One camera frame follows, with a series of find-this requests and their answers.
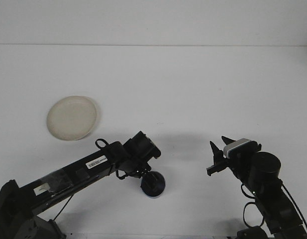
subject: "white label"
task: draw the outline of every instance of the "white label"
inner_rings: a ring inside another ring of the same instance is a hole
[[[106,161],[108,161],[108,159],[106,158],[106,156],[103,155],[100,158],[96,158],[93,161],[86,163],[86,166],[87,166],[88,169],[91,169],[91,168],[96,167],[97,165],[104,163]]]
[[[34,188],[34,193],[36,194],[36,196],[38,196],[39,194],[42,194],[46,191],[48,191],[50,189],[50,186],[48,183],[44,183],[43,185],[40,185],[37,188]]]

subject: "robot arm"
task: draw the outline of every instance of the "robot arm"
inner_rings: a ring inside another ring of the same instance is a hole
[[[158,158],[160,150],[139,132],[124,145],[108,144],[99,151],[69,164],[21,188],[10,180],[0,191],[0,239],[64,239],[53,220],[37,217],[50,207],[74,195],[111,173],[141,178],[146,194],[159,195],[165,187],[163,176],[151,172],[148,161]]]
[[[307,239],[302,220],[294,205],[282,190],[278,178],[279,159],[267,152],[260,152],[261,145],[249,139],[232,140],[222,137],[226,146],[219,150],[210,143],[214,153],[214,165],[207,169],[210,176],[229,167],[233,174],[253,194],[255,205],[277,239]],[[260,227],[240,231],[238,239],[266,239]]]

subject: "plate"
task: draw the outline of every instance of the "plate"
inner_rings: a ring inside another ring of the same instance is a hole
[[[97,120],[95,104],[84,96],[69,96],[58,101],[47,115],[47,128],[58,139],[85,137]]]

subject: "round plate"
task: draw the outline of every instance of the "round plate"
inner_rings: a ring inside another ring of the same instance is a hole
[[[94,127],[97,109],[83,96],[69,96],[57,102],[47,116],[47,127],[58,139],[77,140],[85,137]]]

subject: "white surface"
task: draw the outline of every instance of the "white surface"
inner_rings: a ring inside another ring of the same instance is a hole
[[[58,139],[77,140],[95,126],[97,109],[91,99],[68,96],[52,106],[47,115],[47,128]]]
[[[0,43],[307,45],[307,0],[0,0]]]
[[[227,239],[205,236],[157,236],[157,235],[113,235],[113,234],[67,234],[67,239]]]
[[[98,128],[73,142],[47,130],[67,95],[93,98]],[[247,199],[225,170],[206,175],[208,142],[246,137],[282,162],[280,177],[307,219],[307,47],[0,46],[0,188],[19,186],[139,130],[161,149],[158,199],[140,181],[106,177],[76,194],[57,219],[68,233],[235,235]],[[42,214],[55,216],[63,204]],[[252,213],[250,223],[259,223]]]

